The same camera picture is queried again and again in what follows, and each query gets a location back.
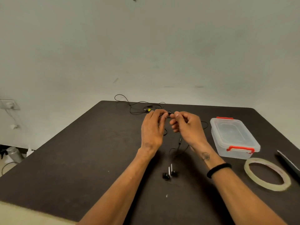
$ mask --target white wall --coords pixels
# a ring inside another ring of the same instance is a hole
[[[0,143],[38,148],[101,100],[245,106],[300,147],[300,0],[0,0]]]

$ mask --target red clip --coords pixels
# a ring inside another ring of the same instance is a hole
[[[230,151],[231,149],[243,149],[243,150],[249,150],[251,151],[251,154],[253,154],[255,152],[255,149],[252,147],[238,147],[238,146],[229,146],[229,148],[226,149],[226,151]]]
[[[222,119],[234,119],[233,117],[216,117],[216,118],[222,118]]]

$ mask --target black hair tie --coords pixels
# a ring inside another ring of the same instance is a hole
[[[213,175],[215,172],[217,172],[218,170],[221,170],[221,169],[223,169],[223,168],[225,168],[225,167],[231,168],[232,166],[231,166],[230,163],[222,163],[222,164],[220,164],[220,165],[218,165],[218,166],[215,166],[215,167],[212,168],[210,171],[208,171],[208,173],[207,173],[206,176],[207,176],[208,178],[212,178],[212,175]]]

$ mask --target clear tape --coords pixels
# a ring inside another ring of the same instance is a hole
[[[268,183],[266,181],[261,180],[258,178],[251,170],[249,167],[250,163],[261,163],[263,165],[266,165],[270,167],[272,170],[275,170],[283,179],[283,184],[282,185],[276,185],[272,183]],[[286,190],[290,185],[291,185],[291,179],[287,175],[287,173],[282,170],[280,167],[276,166],[274,163],[269,162],[268,160],[260,159],[260,158],[250,158],[246,160],[245,165],[244,165],[245,172],[248,174],[248,176],[258,185],[269,189],[273,191],[284,191]]]

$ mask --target dark table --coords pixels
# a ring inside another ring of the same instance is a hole
[[[142,109],[144,103],[136,107]],[[197,114],[209,126],[205,135],[215,148],[210,119],[222,116],[241,120],[261,145],[253,157],[283,167],[274,156],[282,151],[300,167],[300,151],[251,108],[163,105],[172,112]],[[54,216],[79,221],[133,160],[141,145],[145,114],[131,115],[124,102],[101,101],[0,178],[0,200]],[[150,162],[125,224],[233,224],[218,191],[206,177],[207,169],[191,150],[178,156],[179,172],[171,182],[162,179],[180,135],[166,124],[168,134]],[[182,142],[181,150],[187,146]],[[300,185],[283,192],[258,186],[244,171],[245,160],[223,158],[242,181],[288,224],[300,224]],[[280,184],[267,167],[251,169],[262,179]]]

